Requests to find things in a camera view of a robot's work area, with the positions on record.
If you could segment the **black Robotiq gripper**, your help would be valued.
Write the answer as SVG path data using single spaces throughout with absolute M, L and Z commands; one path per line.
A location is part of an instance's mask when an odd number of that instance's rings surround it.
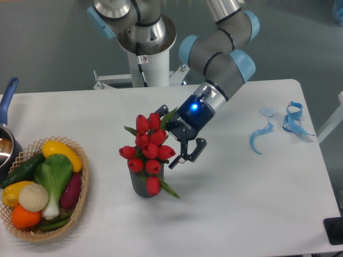
M 214 111 L 203 100 L 204 95 L 191 95 L 176 110 L 166 125 L 166 129 L 180 142 L 180 154 L 169 164 L 173 169 L 178 163 L 195 162 L 207 146 L 204 138 L 196 138 L 199 131 L 214 117 Z M 169 113 L 168 107 L 163 104 L 155 111 L 160 118 Z M 188 142 L 196 139 L 196 147 L 188 154 Z

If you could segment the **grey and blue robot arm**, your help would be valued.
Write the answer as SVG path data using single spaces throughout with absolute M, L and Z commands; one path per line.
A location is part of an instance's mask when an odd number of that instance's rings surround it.
M 181 152 L 169 165 L 194 162 L 206 146 L 199 131 L 218 109 L 254 74 L 253 60 L 241 50 L 259 32 L 259 20 L 237 1 L 208 1 L 216 29 L 206 39 L 190 35 L 178 50 L 187 67 L 204 81 L 172 115 L 167 131 L 180 142 Z M 108 39 L 117 38 L 128 55 L 132 85 L 169 85 L 169 50 L 176 40 L 174 23 L 159 1 L 94 1 L 87 14 Z

